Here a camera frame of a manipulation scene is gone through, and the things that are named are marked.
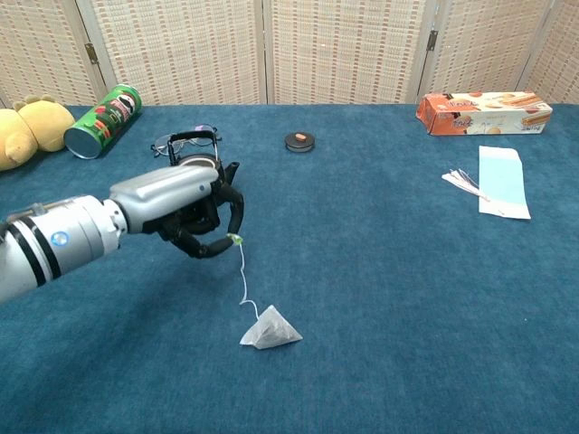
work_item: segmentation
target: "blue carpet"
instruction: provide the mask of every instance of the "blue carpet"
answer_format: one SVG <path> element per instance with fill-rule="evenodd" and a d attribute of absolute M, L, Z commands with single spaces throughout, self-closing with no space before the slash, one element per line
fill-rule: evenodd
<path fill-rule="evenodd" d="M 77 118 L 85 108 L 71 108 Z M 154 138 L 213 123 L 241 162 L 250 296 L 304 340 L 242 347 L 240 255 L 156 235 L 0 306 L 0 431 L 579 431 L 579 106 L 542 135 L 430 137 L 415 106 L 145 107 L 102 158 L 0 174 L 0 215 L 167 165 Z M 283 146 L 316 135 L 309 154 Z M 479 145 L 521 157 L 530 222 L 442 181 Z M 225 227 L 204 239 L 223 236 Z"/>

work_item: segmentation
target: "cardboard box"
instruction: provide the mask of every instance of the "cardboard box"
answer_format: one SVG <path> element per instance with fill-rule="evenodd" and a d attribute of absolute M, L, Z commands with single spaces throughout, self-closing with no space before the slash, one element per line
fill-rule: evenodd
<path fill-rule="evenodd" d="M 538 134 L 552 112 L 533 92 L 430 93 L 416 117 L 433 136 Z"/>

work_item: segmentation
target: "yellow plush toy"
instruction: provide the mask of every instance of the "yellow plush toy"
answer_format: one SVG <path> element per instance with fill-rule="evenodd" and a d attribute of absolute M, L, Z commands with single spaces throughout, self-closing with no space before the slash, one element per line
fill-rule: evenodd
<path fill-rule="evenodd" d="M 27 162 L 34 153 L 64 148 L 64 131 L 74 123 L 72 114 L 50 95 L 26 97 L 14 110 L 0 109 L 0 171 Z"/>

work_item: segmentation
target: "pyramid tea bag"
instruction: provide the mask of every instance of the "pyramid tea bag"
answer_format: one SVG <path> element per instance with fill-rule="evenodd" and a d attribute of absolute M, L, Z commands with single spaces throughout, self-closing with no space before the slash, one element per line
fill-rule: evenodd
<path fill-rule="evenodd" d="M 241 345 L 253 345 L 258 350 L 289 344 L 303 339 L 278 309 L 269 306 L 257 322 L 243 335 Z"/>

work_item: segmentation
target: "pringles can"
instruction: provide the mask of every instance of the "pringles can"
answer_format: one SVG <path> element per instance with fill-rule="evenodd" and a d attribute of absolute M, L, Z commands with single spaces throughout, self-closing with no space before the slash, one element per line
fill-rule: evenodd
<path fill-rule="evenodd" d="M 138 92 L 119 84 L 64 133 L 64 145 L 80 158 L 96 158 L 133 120 L 142 106 Z"/>

